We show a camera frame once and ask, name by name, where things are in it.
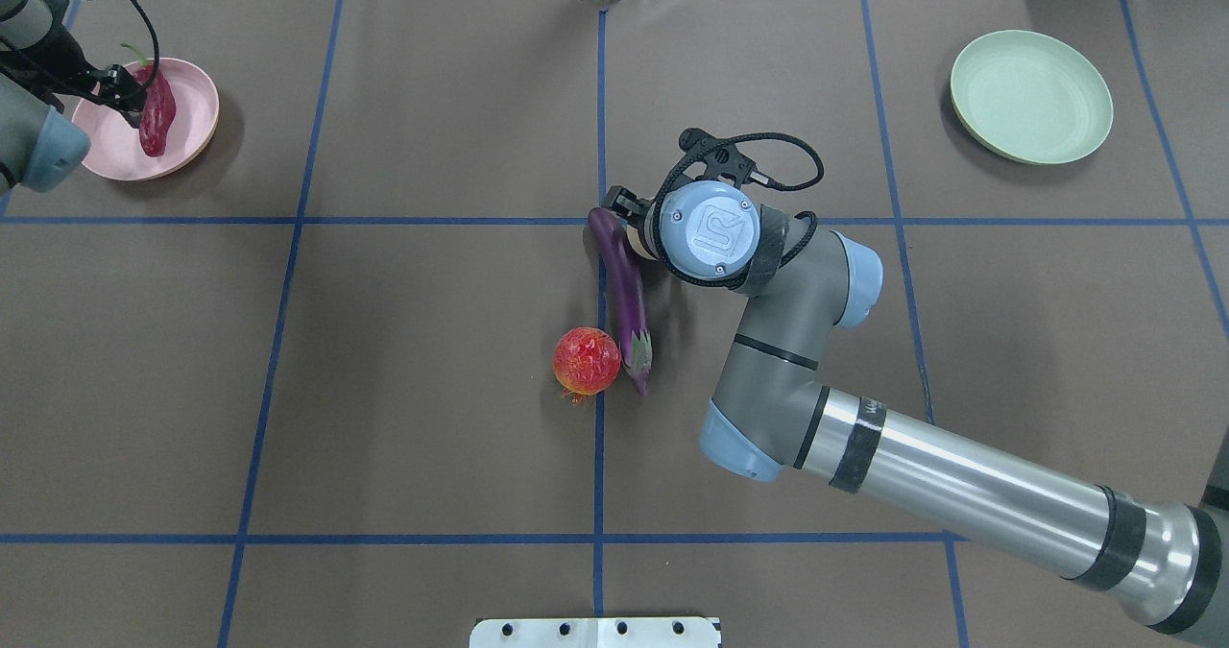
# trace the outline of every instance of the blue joint cap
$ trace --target blue joint cap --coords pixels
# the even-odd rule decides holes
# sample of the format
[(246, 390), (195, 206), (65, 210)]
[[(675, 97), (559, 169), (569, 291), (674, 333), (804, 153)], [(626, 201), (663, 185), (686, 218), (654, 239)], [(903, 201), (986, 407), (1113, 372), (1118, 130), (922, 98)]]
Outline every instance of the blue joint cap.
[(90, 152), (90, 136), (55, 108), (47, 108), (38, 144), (29, 155), (22, 184), (34, 192), (48, 192), (75, 171)]
[(744, 437), (712, 400), (708, 402), (704, 429), (699, 433), (699, 450), (708, 456), (708, 460), (729, 472), (760, 482), (777, 480), (783, 468)]
[(661, 246), (678, 271), (702, 280), (734, 275), (760, 245), (760, 214), (741, 191), (694, 181), (661, 204)]
[(837, 231), (832, 232), (841, 239), (841, 245), (846, 248), (846, 263), (849, 267), (849, 296), (846, 299), (846, 309), (837, 326), (853, 328), (865, 321), (870, 309), (879, 302), (879, 294), (884, 290), (884, 262), (870, 247), (859, 245)]

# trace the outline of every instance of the pink plate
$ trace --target pink plate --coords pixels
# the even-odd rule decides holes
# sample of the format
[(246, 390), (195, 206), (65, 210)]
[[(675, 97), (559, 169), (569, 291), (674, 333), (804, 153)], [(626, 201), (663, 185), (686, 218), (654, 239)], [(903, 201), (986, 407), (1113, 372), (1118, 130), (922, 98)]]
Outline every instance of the pink plate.
[[(135, 73), (140, 63), (124, 65)], [(160, 178), (188, 165), (209, 144), (218, 129), (218, 87), (200, 68), (184, 60), (162, 58), (159, 74), (175, 95), (175, 121), (166, 136), (166, 152), (151, 159), (141, 150), (138, 130), (102, 106), (82, 101), (73, 123), (90, 135), (90, 154), (81, 165), (97, 175), (122, 181)]]

